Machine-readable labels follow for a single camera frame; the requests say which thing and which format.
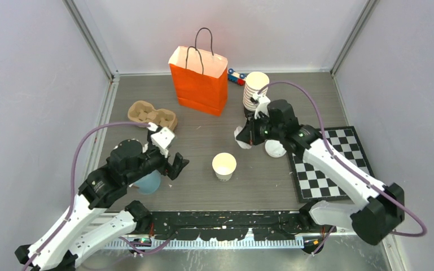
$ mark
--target black handle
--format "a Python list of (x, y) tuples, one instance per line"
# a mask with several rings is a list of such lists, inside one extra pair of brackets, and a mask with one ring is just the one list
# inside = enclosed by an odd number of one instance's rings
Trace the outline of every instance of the black handle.
[(198, 38), (199, 33), (200, 33), (200, 31), (202, 29), (206, 29), (210, 33), (210, 51), (212, 52), (212, 55), (213, 55), (213, 36), (212, 36), (212, 31), (210, 31), (210, 29), (208, 29), (206, 27), (200, 28), (199, 31), (197, 32), (197, 35), (195, 35), (195, 48), (197, 48), (197, 38)]
[(202, 74), (203, 74), (203, 61), (202, 61), (202, 59), (201, 59), (201, 53), (200, 53), (200, 51), (199, 51), (196, 47), (189, 46), (189, 47), (187, 48), (187, 57), (185, 58), (185, 68), (187, 68), (187, 62), (188, 62), (188, 51), (190, 50), (190, 48), (195, 49), (195, 51), (197, 51), (197, 53), (199, 53), (199, 55), (200, 55), (200, 63), (202, 64)]

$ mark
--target orange paper bag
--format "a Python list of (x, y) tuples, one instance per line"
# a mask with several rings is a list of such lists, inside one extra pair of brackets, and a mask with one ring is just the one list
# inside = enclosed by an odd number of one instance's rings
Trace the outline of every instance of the orange paper bag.
[(227, 102), (228, 60), (213, 53), (212, 39), (211, 52), (196, 48), (197, 37), (195, 46), (177, 47), (169, 59), (169, 65), (178, 103), (220, 116)]

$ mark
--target stacked paper cups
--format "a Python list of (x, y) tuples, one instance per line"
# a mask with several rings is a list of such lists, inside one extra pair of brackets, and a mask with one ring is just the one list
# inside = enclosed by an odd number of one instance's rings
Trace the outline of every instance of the stacked paper cups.
[[(253, 104), (250, 98), (258, 93), (265, 85), (270, 83), (268, 76), (262, 72), (251, 72), (245, 79), (245, 88), (243, 90), (243, 107), (245, 115), (251, 112), (255, 112), (257, 105)], [(262, 91), (262, 94), (266, 95), (268, 88)]]

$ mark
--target paper cup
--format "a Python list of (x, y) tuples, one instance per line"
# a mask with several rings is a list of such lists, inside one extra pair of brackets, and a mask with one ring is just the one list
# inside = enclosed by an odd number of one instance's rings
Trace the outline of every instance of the paper cup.
[(212, 161), (212, 168), (220, 181), (230, 180), (236, 168), (236, 160), (232, 154), (222, 152), (217, 154)]
[(244, 104), (246, 107), (257, 108), (257, 105), (256, 105), (256, 104), (253, 104), (252, 102), (250, 102), (250, 101), (248, 101), (248, 100), (243, 100), (243, 104)]
[(243, 95), (246, 97), (246, 98), (251, 98), (252, 97), (252, 95), (253, 95), (253, 93), (243, 93)]
[(245, 86), (247, 87), (247, 91), (259, 91), (268, 83), (270, 83), (268, 75), (262, 72), (251, 72), (245, 78)]
[(251, 105), (253, 105), (253, 106), (257, 106), (256, 104), (252, 103), (252, 101), (250, 101), (250, 99), (247, 98), (247, 97), (243, 97), (242, 101), (243, 101), (244, 103), (248, 104), (248, 105), (251, 104)]

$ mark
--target checkerboard mat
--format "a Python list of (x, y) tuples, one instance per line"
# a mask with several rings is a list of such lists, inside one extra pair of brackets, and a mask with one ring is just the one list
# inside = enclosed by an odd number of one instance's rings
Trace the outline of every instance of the checkerboard mat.
[[(354, 127), (328, 128), (325, 135), (333, 147), (362, 171), (373, 176)], [(349, 199), (346, 193), (313, 165), (303, 163), (292, 154), (293, 178), (300, 202)]]

